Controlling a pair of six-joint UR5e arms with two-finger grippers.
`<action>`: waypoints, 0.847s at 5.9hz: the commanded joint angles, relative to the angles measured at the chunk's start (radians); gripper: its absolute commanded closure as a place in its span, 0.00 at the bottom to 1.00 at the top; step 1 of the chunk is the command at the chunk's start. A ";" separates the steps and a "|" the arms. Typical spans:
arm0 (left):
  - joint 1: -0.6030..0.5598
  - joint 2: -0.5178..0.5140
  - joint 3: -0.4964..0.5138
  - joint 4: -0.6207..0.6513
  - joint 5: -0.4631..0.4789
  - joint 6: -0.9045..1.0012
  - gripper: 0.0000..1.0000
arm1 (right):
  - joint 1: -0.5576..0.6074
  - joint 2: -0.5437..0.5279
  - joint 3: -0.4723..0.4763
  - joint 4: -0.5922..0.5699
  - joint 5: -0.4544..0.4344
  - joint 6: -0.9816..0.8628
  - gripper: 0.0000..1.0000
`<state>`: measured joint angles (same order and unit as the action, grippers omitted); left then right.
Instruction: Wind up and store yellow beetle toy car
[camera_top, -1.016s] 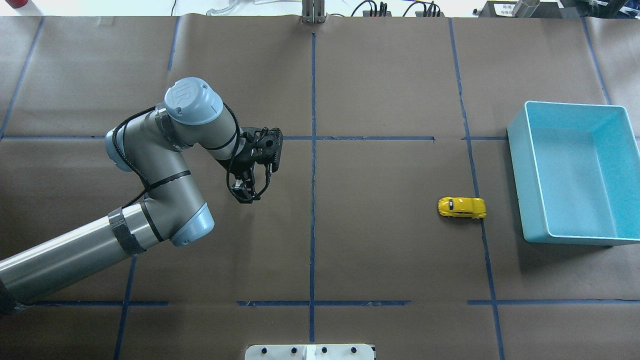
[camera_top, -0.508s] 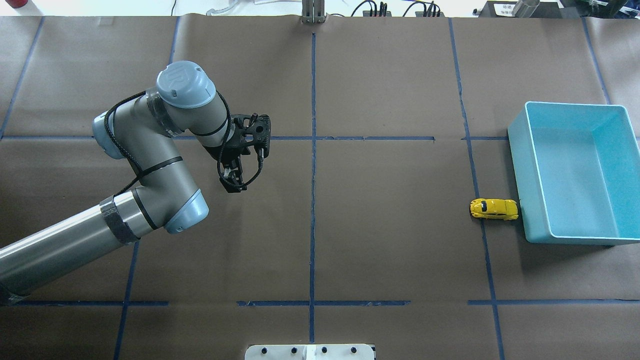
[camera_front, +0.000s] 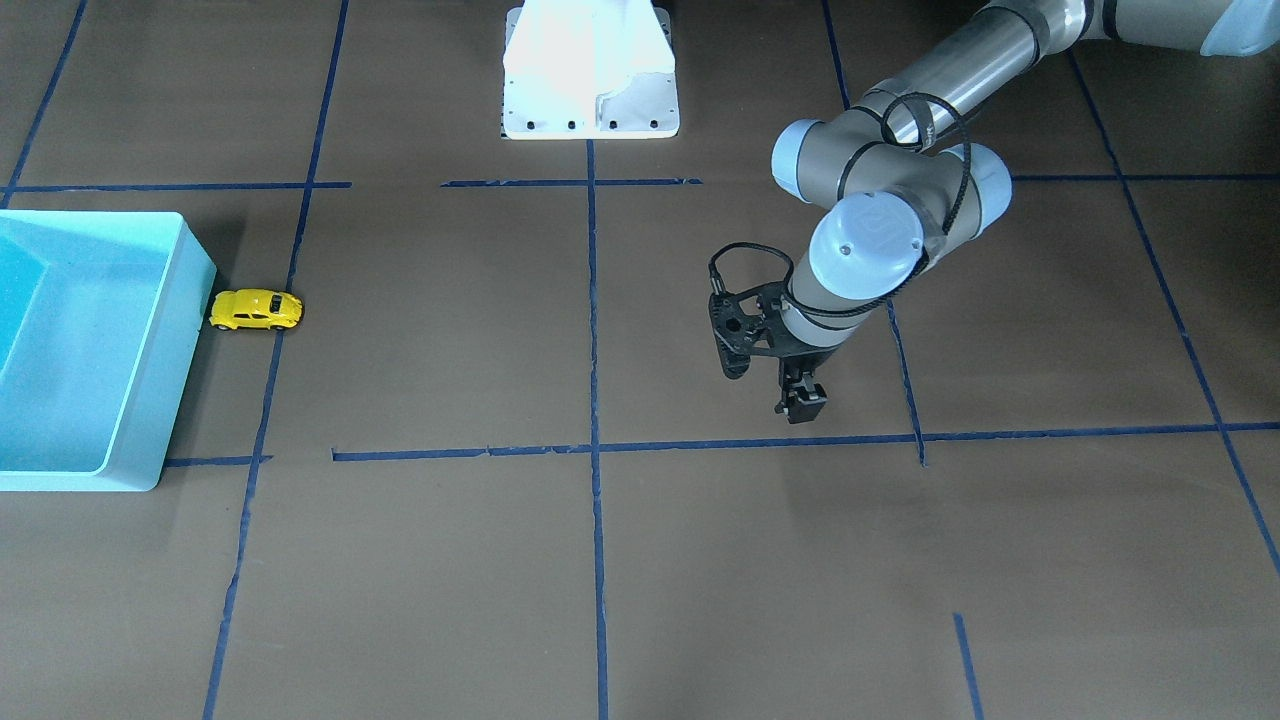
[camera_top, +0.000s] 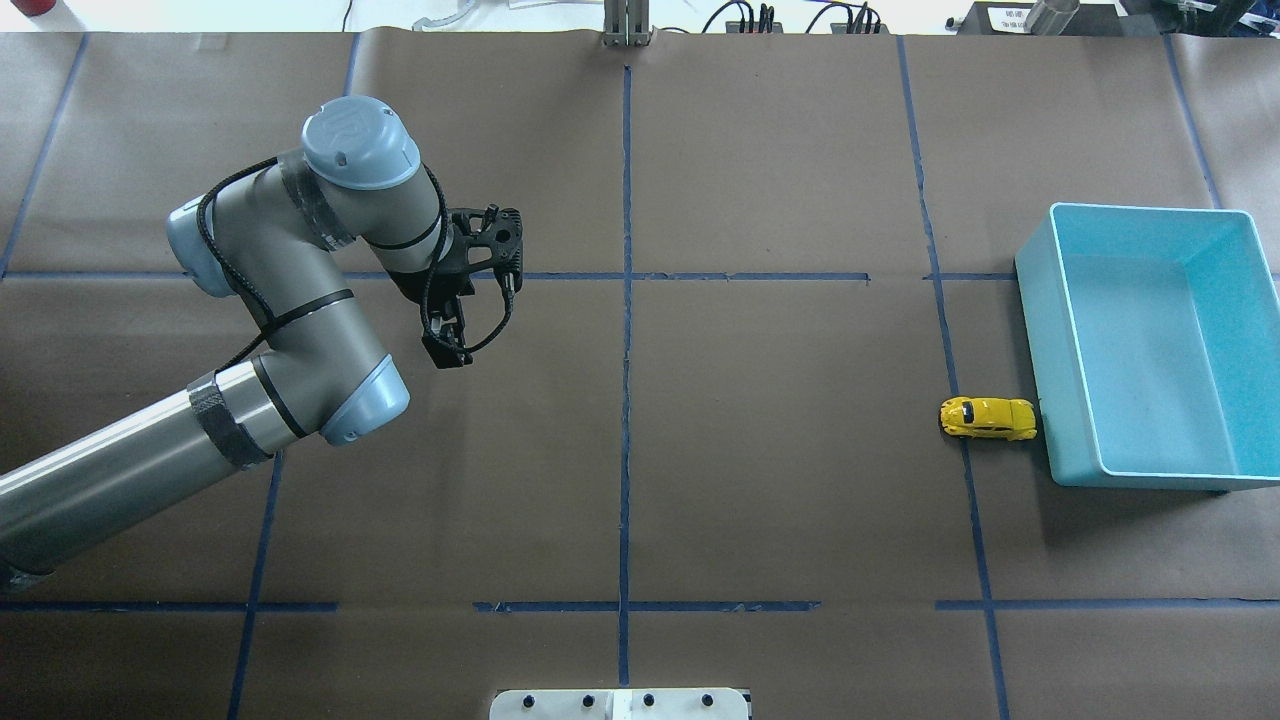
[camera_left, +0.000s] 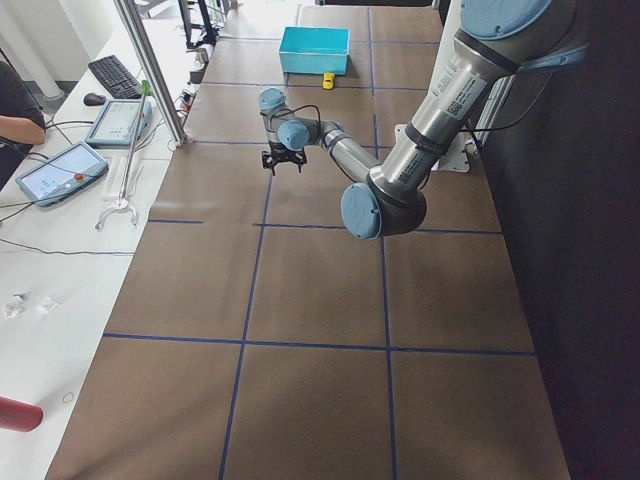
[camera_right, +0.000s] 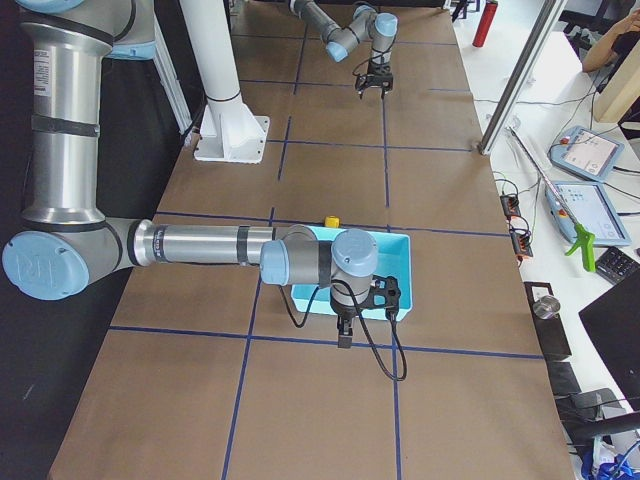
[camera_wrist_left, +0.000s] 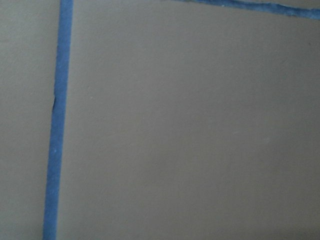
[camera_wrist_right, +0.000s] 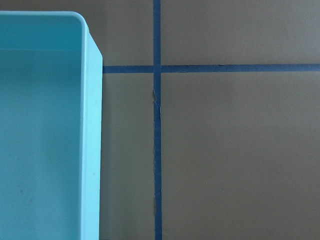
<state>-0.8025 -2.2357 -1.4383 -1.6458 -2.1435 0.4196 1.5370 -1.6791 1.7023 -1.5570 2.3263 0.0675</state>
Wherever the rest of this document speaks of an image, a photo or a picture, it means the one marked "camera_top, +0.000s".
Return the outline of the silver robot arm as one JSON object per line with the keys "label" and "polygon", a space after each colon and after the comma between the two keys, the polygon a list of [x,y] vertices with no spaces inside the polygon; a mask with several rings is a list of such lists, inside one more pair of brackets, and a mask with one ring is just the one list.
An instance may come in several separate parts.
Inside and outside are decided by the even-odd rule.
{"label": "silver robot arm", "polygon": [[3,589],[55,569],[296,441],[352,443],[410,392],[338,266],[366,243],[433,323],[456,247],[439,181],[401,115],[347,95],[307,117],[294,149],[172,213],[172,251],[207,295],[242,302],[248,346],[183,389],[3,477]]}

